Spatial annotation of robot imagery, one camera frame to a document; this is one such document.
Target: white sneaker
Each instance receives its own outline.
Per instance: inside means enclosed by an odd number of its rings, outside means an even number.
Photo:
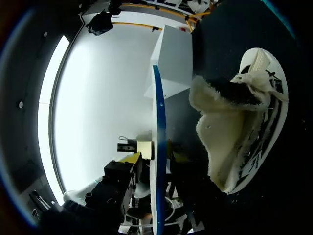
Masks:
[[[196,131],[208,152],[208,175],[221,191],[240,191],[260,168],[287,116],[288,88],[279,62],[268,51],[252,48],[230,82],[195,77],[189,99],[203,114]]]

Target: black platform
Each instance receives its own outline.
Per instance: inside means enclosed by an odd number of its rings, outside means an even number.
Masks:
[[[288,116],[277,142],[249,185],[225,197],[226,224],[218,225],[215,231],[255,234],[303,229],[309,224],[305,207],[312,208],[308,193],[312,154],[304,114],[309,95],[304,84],[309,76],[295,39],[260,0],[223,1],[192,36],[194,74],[205,79],[231,79],[238,73],[244,52],[261,47],[280,62],[289,89]],[[207,152],[196,133],[200,114],[190,106],[188,96],[189,90],[165,100],[167,135],[181,143],[183,153],[199,166],[207,166]],[[213,218],[214,211],[207,210],[208,218]]]

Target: sneaker sole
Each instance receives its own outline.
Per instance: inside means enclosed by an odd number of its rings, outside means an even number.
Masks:
[[[268,51],[266,51],[264,49],[252,48],[252,49],[249,49],[248,51],[246,51],[244,53],[243,57],[242,57],[242,60],[241,60],[241,63],[240,63],[239,72],[241,72],[246,66],[252,64],[252,62],[253,62],[253,60],[254,60],[258,50],[262,50],[265,53],[265,55],[270,59],[270,61],[271,61],[271,65],[270,65],[271,72],[274,71],[276,73],[276,76],[282,81],[283,93],[288,95],[288,86],[287,86],[287,81],[286,81],[286,77],[285,77],[283,68],[279,64],[278,60],[271,53],[269,53]],[[261,155],[261,157],[259,159],[259,162],[258,162],[257,168],[254,168],[253,171],[251,171],[248,175],[246,175],[245,179],[242,180],[228,194],[238,193],[240,190],[242,190],[244,187],[246,187],[247,184],[255,176],[255,174],[259,170],[260,166],[264,162],[265,158],[269,154],[270,150],[274,146],[274,144],[275,144],[275,142],[276,142],[276,140],[277,140],[281,130],[283,129],[283,126],[284,126],[284,123],[285,123],[285,120],[286,120],[286,117],[287,117],[287,112],[288,112],[288,102],[283,102],[281,104],[280,112],[278,114],[278,121],[277,121],[277,125],[276,125],[276,128],[275,128],[275,131],[273,132],[272,136],[269,137],[270,138],[270,142],[269,142],[267,148],[265,149],[264,153]]]

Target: yellow rail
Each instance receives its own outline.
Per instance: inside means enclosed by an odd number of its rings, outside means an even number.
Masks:
[[[141,7],[141,8],[148,8],[148,9],[155,9],[154,6],[144,6],[144,5],[138,5],[138,4],[122,4],[122,6],[132,6],[132,7]],[[179,17],[183,17],[185,18],[186,16],[181,14],[181,13],[177,13],[177,12],[174,12],[174,11],[170,11],[170,10],[167,10],[167,9],[164,9],[164,8],[161,8],[160,6],[158,6],[159,8],[159,11],[163,11],[163,12],[167,12],[167,13],[170,13],[170,14],[173,14],[173,15],[176,15],[176,16],[179,16]],[[193,23],[196,23],[197,21],[194,20],[194,19],[189,19],[191,22]]]
[[[154,27],[154,26],[150,26],[150,25],[146,25],[146,24],[141,24],[141,23],[128,23],[128,22],[112,22],[112,24],[121,24],[121,25],[131,25],[131,26],[139,26],[139,27],[144,27],[144,28],[150,28],[150,29],[156,29],[159,31],[162,31],[162,28],[159,27]]]

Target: white backdrop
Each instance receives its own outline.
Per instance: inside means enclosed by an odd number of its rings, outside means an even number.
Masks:
[[[88,23],[93,15],[84,16]],[[122,12],[113,21],[184,26],[164,17]],[[66,190],[103,175],[117,152],[118,137],[151,129],[152,100],[144,97],[150,57],[160,31],[114,25],[100,36],[83,28],[71,49],[56,95],[55,152]]]

